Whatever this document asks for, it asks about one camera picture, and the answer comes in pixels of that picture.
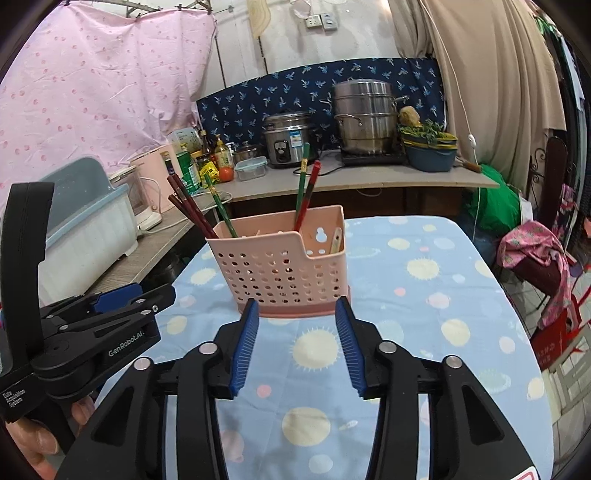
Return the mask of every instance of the pot handle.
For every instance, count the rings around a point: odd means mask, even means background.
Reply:
[[[362,127],[363,126],[363,122],[361,121],[361,119],[358,116],[354,116],[354,115],[349,115],[348,113],[337,113],[335,115],[335,119],[341,124],[343,125],[343,119],[341,117],[347,117],[347,118],[355,118],[358,122],[359,122],[359,126]]]
[[[410,100],[410,97],[408,95],[404,95],[402,97],[395,98],[392,100],[392,105],[396,106],[398,102],[402,102],[403,100]]]

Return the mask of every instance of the leafy vegetable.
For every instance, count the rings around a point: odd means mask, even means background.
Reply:
[[[443,125],[432,120],[425,120],[419,127],[399,127],[399,131],[411,137],[424,138],[430,145],[436,144],[437,140],[457,140],[454,135],[443,131]]]

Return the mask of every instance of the plastic food container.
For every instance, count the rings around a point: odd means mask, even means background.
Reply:
[[[255,157],[239,161],[234,166],[234,171],[238,175],[238,180],[241,181],[264,177],[267,173],[267,158]]]

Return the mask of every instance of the pot lid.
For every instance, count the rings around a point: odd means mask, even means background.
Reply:
[[[242,142],[242,146],[236,150],[236,153],[250,152],[251,150],[260,150],[262,145],[251,145],[248,142]]]
[[[385,95],[394,96],[392,84],[381,80],[348,80],[335,85],[335,97],[351,95]]]
[[[275,122],[296,121],[296,120],[302,120],[305,122],[309,118],[310,118],[310,114],[308,112],[278,113],[276,115],[270,115],[267,118],[265,118],[265,123],[272,124]]]

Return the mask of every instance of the countertop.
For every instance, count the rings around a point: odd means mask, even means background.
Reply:
[[[341,166],[340,161],[333,153],[324,155],[321,161],[320,174]],[[234,180],[218,188],[231,193],[234,202],[295,194],[298,181],[293,170],[294,167],[268,168],[264,177],[248,181]],[[449,172],[426,173],[403,165],[387,165],[341,168],[319,177],[314,191],[396,187],[498,188],[498,184],[482,174],[462,167],[455,167]]]
[[[88,293],[98,293],[122,287],[128,283],[141,282],[156,263],[193,226],[176,208],[162,214],[162,222],[154,227],[160,230],[183,220],[178,225],[138,238],[138,248],[128,257],[122,257],[101,275],[88,289]]]

